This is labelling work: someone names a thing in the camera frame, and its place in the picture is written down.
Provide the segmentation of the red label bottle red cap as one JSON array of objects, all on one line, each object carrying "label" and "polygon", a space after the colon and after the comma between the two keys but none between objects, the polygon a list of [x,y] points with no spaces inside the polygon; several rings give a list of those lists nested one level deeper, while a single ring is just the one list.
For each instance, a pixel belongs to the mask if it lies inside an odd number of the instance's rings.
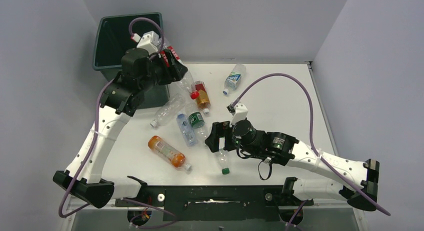
[{"label": "red label bottle red cap", "polygon": [[[160,47],[160,44],[161,44],[162,41],[164,41],[163,49],[164,50],[166,50],[166,49],[170,50],[170,52],[176,58],[176,60],[184,66],[184,63],[182,62],[180,56],[177,54],[177,52],[175,51],[175,49],[173,48],[171,43],[166,38],[159,38],[157,47],[158,48]],[[189,71],[187,71],[184,74],[183,78],[179,82],[177,82],[177,85],[181,89],[185,90],[192,100],[195,100],[200,95],[199,92],[195,88],[195,82],[194,82],[193,76]]]}]

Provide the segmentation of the green label green cap bottle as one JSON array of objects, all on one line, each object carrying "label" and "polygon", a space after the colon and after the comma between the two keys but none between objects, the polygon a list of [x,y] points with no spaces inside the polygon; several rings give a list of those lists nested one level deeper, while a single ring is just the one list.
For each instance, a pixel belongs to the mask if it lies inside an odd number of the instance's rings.
[{"label": "green label green cap bottle", "polygon": [[230,168],[226,151],[220,149],[219,151],[214,153],[214,157],[220,167],[221,173],[223,175],[228,175],[230,173]]}]

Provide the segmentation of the dark green label bottle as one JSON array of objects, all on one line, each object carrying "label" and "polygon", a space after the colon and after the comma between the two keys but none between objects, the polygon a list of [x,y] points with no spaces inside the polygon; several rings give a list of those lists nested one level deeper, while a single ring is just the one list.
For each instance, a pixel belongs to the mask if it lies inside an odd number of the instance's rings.
[{"label": "dark green label bottle", "polygon": [[210,130],[201,111],[193,102],[190,102],[185,106],[185,111],[188,115],[188,121],[195,132],[196,138],[200,143],[204,144],[210,134]]}]

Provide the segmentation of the blue white label bottle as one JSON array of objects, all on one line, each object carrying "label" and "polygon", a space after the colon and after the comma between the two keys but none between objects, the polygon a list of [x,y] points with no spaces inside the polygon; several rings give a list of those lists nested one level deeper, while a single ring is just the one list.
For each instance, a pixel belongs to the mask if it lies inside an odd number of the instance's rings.
[{"label": "blue white label bottle", "polygon": [[242,78],[246,75],[246,72],[247,67],[244,64],[236,64],[224,81],[222,93],[224,95],[233,93],[240,85]]}]

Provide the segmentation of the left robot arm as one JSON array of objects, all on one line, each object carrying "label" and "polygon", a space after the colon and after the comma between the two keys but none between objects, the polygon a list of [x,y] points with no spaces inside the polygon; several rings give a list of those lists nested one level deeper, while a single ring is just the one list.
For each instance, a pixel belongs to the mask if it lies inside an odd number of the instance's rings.
[{"label": "left robot arm", "polygon": [[181,81],[187,71],[172,46],[156,55],[143,48],[127,50],[121,71],[100,93],[95,121],[82,147],[65,170],[55,172],[53,182],[98,209],[110,200],[137,197],[143,182],[133,176],[102,177],[106,160],[146,93],[153,87]]}]

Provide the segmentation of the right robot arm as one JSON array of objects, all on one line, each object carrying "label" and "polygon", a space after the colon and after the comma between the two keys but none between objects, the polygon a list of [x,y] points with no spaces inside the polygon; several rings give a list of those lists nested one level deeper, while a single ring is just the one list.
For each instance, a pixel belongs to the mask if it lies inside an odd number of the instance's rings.
[{"label": "right robot arm", "polygon": [[382,210],[377,204],[380,163],[375,159],[353,161],[312,146],[281,132],[253,127],[247,119],[234,126],[229,121],[215,122],[205,144],[212,153],[236,151],[242,159],[259,159],[272,166],[299,168],[320,175],[320,179],[288,177],[281,190],[289,205],[304,200],[346,201],[363,211]]}]

